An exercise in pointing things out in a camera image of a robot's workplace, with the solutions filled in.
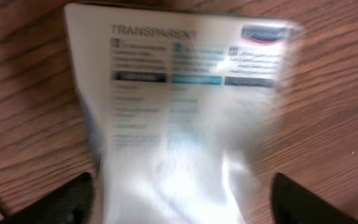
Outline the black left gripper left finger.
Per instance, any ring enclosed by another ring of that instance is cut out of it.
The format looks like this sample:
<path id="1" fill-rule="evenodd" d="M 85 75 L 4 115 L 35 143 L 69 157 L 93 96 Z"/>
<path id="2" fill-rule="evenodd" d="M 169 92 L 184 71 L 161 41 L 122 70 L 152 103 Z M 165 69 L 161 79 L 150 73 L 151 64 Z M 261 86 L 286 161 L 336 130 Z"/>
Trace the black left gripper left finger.
<path id="1" fill-rule="evenodd" d="M 87 224 L 93 201 L 93 179 L 84 172 L 0 224 Z"/>

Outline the white Hansaplast plaster box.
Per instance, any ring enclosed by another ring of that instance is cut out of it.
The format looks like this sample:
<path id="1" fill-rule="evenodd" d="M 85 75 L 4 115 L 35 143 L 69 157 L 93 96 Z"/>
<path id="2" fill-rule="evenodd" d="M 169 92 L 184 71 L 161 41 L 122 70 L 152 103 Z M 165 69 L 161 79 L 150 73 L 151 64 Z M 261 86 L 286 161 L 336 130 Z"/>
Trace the white Hansaplast plaster box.
<path id="1" fill-rule="evenodd" d="M 64 8 L 103 223 L 242 223 L 238 197 L 302 27 L 95 3 Z"/>

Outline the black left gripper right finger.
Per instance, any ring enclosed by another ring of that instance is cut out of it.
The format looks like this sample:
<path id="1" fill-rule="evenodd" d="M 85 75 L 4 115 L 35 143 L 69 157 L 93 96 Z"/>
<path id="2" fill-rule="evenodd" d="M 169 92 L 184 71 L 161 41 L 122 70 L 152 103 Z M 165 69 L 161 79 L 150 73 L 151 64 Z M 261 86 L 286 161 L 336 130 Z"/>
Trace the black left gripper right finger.
<path id="1" fill-rule="evenodd" d="M 282 173 L 273 178 L 270 206 L 275 224 L 358 224 Z"/>

